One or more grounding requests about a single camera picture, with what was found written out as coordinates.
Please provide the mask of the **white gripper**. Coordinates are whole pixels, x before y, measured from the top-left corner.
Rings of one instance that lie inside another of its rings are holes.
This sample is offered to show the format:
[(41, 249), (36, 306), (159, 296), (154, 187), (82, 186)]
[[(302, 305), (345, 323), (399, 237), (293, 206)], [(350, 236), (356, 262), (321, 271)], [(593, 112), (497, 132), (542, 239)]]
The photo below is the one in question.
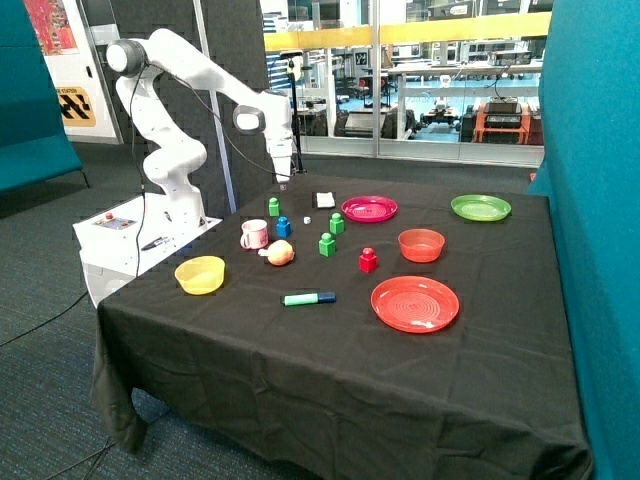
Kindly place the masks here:
[(293, 140), (289, 138), (267, 138), (266, 150), (269, 154), (281, 192), (287, 191), (287, 184), (291, 177)]

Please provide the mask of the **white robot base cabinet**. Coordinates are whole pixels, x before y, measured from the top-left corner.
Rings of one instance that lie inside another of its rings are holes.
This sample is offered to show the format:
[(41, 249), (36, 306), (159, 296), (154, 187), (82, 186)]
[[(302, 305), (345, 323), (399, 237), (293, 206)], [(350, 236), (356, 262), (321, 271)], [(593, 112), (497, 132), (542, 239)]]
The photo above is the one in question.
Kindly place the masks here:
[[(74, 224), (92, 303), (98, 305), (220, 222), (206, 217), (194, 227), (179, 224), (164, 195), (147, 193)], [(158, 238), (165, 240), (162, 245), (141, 251)]]

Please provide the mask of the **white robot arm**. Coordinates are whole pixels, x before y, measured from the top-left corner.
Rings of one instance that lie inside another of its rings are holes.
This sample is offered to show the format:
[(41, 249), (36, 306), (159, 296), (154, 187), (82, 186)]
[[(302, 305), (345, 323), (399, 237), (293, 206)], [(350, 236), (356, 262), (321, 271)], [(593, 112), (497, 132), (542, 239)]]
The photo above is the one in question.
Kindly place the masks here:
[(200, 190), (188, 175), (207, 158), (204, 145), (172, 120), (154, 89), (168, 73), (192, 90), (221, 93), (236, 103), (233, 122), (246, 134), (261, 133), (266, 152), (283, 184), (291, 175), (293, 132), (288, 97), (269, 90), (257, 93), (226, 72), (193, 45), (168, 29), (149, 39), (119, 39), (106, 50), (109, 67), (120, 75), (116, 91), (138, 132), (156, 145), (143, 162), (147, 178), (164, 192), (171, 224), (182, 229), (205, 222)]

